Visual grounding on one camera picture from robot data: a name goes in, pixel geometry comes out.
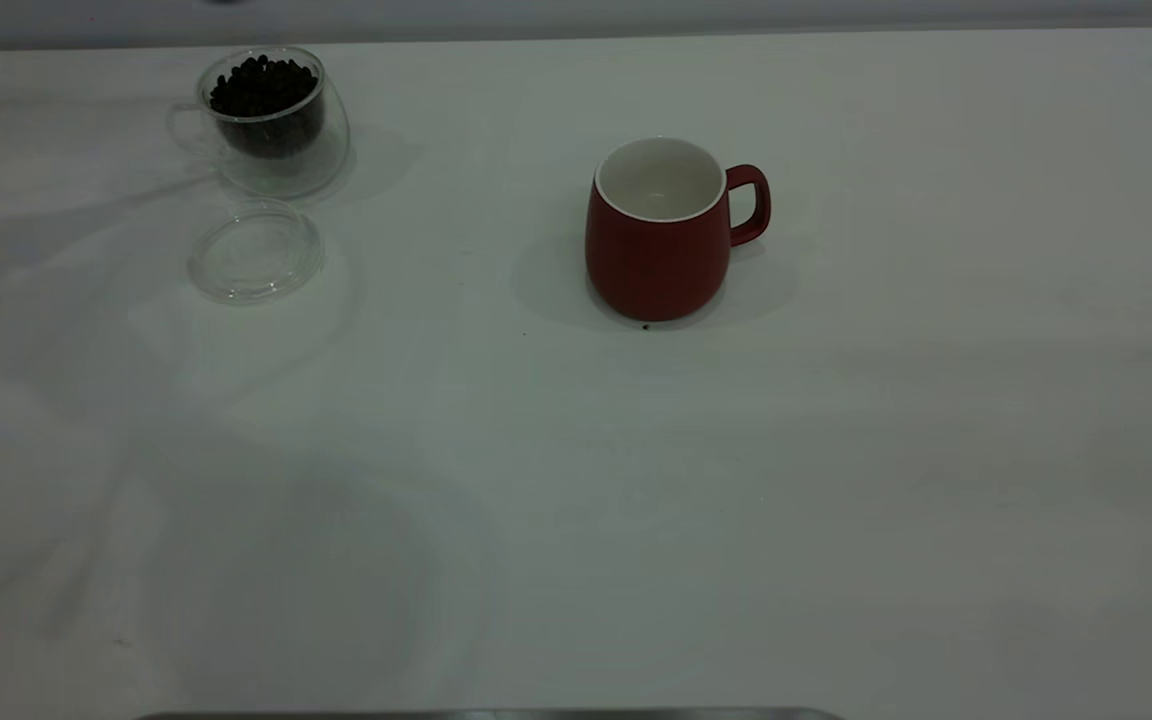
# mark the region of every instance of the coffee bean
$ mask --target coffee bean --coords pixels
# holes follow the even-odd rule
[[[323,129],[321,97],[306,101],[317,86],[319,78],[304,65],[259,55],[232,68],[228,79],[215,78],[209,104],[215,113],[229,118],[264,118],[305,103],[281,118],[256,123],[219,123],[225,139],[237,150],[257,158],[285,158],[314,142]]]

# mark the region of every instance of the wall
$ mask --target wall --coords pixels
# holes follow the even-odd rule
[[[0,47],[218,45],[1152,18],[1152,0],[3,0]]]

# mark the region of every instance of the white table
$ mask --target white table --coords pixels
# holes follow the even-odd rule
[[[0,717],[1152,719],[1152,29],[314,51],[257,309],[162,130],[222,50],[0,53]],[[643,331],[579,243],[650,132],[774,215]]]

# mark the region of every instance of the mug rim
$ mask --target mug rim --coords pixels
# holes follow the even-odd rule
[[[211,109],[211,94],[207,85],[210,78],[219,77],[217,76],[217,68],[221,67],[221,65],[229,65],[232,67],[233,60],[236,58],[256,58],[259,55],[267,55],[268,53],[273,53],[273,51],[282,51],[283,53],[290,51],[291,53],[300,53],[310,59],[311,63],[314,63],[314,68],[312,69],[317,70],[317,78],[319,78],[319,83],[317,83],[314,90],[312,90],[310,94],[303,97],[303,99],[301,99],[300,103],[293,105],[290,108],[282,108],[280,111],[276,111],[276,113],[270,113],[268,115],[255,115],[255,118],[240,118],[238,115],[227,115],[223,113],[218,113],[218,111]],[[326,83],[328,83],[328,74],[323,67],[323,60],[319,60],[319,56],[317,56],[314,53],[310,53],[310,51],[303,50],[303,47],[296,47],[291,45],[266,45],[264,47],[252,47],[251,50],[240,50],[237,51],[237,53],[230,53],[229,55],[225,55],[223,58],[217,60],[214,63],[207,65],[207,69],[202,70],[202,75],[198,76],[197,85],[195,85],[195,99],[198,101],[198,106],[200,106],[204,113],[207,113],[212,118],[215,118],[218,120],[223,120],[223,122],[265,123],[268,122],[270,120],[275,120],[279,118],[283,118],[285,115],[290,115],[294,113],[294,111],[301,109],[303,108],[303,106],[309,105],[311,101],[314,100],[317,96],[323,94],[323,86],[325,86]]]
[[[710,200],[708,204],[704,206],[704,209],[696,210],[695,213],[691,213],[689,215],[681,215],[681,217],[677,217],[677,218],[665,218],[665,219],[660,219],[660,218],[644,218],[643,215],[637,215],[635,213],[630,213],[630,211],[628,211],[626,209],[621,209],[620,205],[617,205],[615,202],[612,202],[612,198],[608,197],[607,192],[605,192],[602,190],[602,167],[604,167],[604,165],[607,165],[607,161],[611,160],[612,157],[615,156],[621,150],[626,150],[626,147],[631,146],[631,145],[637,145],[637,143],[641,143],[641,142],[650,142],[650,141],[677,142],[677,143],[682,143],[682,145],[687,145],[687,146],[691,147],[694,150],[700,151],[700,154],[705,156],[705,158],[707,158],[710,160],[710,164],[713,164],[714,169],[717,169],[717,172],[718,172],[718,176],[719,176],[718,192],[714,194],[713,200]],[[661,225],[667,225],[667,223],[685,223],[687,220],[694,220],[696,218],[699,218],[699,217],[704,215],[705,213],[708,213],[708,211],[713,210],[714,206],[718,205],[718,202],[721,200],[723,198],[723,195],[727,194],[726,177],[727,177],[727,173],[723,172],[722,165],[718,162],[717,158],[714,158],[713,152],[710,152],[710,151],[705,150],[704,147],[699,146],[699,145],[696,145],[695,142],[684,141],[684,138],[672,137],[672,136],[668,136],[668,135],[649,135],[649,136],[644,136],[644,137],[635,137],[634,141],[622,142],[622,143],[620,143],[620,145],[616,145],[615,147],[613,147],[613,150],[609,150],[607,152],[607,154],[602,157],[602,160],[599,160],[598,167],[594,168],[594,189],[596,189],[596,191],[598,191],[598,196],[602,197],[602,202],[607,202],[608,206],[611,206],[613,210],[616,210],[617,213],[620,213],[622,215],[626,215],[626,218],[631,218],[631,219],[635,219],[635,220],[641,220],[641,222],[644,222],[644,223],[661,223]]]

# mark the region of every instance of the clear glass cup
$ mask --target clear glass cup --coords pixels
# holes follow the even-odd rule
[[[314,91],[290,108],[259,118],[235,118],[211,108],[211,91],[220,77],[249,58],[271,63],[294,60],[317,77]],[[237,187],[253,195],[296,197],[328,184],[349,150],[349,119],[323,61],[300,47],[256,47],[212,63],[195,85],[195,103],[174,105],[168,132],[194,154],[211,160]],[[200,115],[200,129],[189,132],[182,119]]]
[[[189,279],[219,302],[250,305],[283,297],[323,266],[314,226],[287,202],[255,197],[202,205],[197,227]]]

